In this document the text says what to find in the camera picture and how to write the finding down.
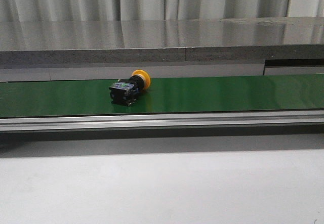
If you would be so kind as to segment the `yellow mushroom push button switch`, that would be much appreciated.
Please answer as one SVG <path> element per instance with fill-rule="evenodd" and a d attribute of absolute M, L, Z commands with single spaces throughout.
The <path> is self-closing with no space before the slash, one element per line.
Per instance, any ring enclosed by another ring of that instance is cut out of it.
<path fill-rule="evenodd" d="M 128 79 L 119 79 L 110 87 L 110 98 L 113 104 L 130 106 L 138 96 L 151 85 L 150 75 L 144 70 L 135 70 Z"/>

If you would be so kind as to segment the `grey stone-edged rear table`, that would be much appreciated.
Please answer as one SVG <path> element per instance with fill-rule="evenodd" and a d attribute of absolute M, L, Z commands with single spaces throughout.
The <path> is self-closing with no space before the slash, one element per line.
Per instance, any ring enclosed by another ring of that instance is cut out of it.
<path fill-rule="evenodd" d="M 1 66 L 323 58 L 323 18 L 3 22 Z"/>

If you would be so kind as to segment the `green conveyor belt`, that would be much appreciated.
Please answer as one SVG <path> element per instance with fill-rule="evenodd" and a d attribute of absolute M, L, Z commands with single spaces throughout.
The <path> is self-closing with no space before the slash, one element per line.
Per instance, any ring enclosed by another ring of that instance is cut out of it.
<path fill-rule="evenodd" d="M 131 106 L 113 104 L 112 80 L 5 82 L 1 117 L 323 108 L 323 75 L 156 78 Z"/>

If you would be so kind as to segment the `white pleated curtain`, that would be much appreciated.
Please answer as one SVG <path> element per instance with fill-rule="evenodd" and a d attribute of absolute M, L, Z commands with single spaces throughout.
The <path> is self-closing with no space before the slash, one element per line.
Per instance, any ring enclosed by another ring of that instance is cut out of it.
<path fill-rule="evenodd" d="M 1 0 L 1 21 L 321 17 L 323 0 Z"/>

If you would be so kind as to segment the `grey conveyor rear rail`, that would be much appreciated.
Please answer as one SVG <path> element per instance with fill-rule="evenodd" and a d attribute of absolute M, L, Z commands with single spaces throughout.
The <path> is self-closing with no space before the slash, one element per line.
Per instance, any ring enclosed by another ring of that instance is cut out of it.
<path fill-rule="evenodd" d="M 115 62 L 1 66 L 1 82 L 129 78 L 142 69 L 151 78 L 323 73 L 323 59 Z"/>

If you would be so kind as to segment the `aluminium conveyor front rail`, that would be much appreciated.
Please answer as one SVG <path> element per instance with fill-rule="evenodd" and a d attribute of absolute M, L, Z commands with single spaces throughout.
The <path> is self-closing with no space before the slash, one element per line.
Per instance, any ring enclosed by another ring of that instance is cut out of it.
<path fill-rule="evenodd" d="M 322 124 L 323 110 L 166 113 L 1 119 L 1 132 Z"/>

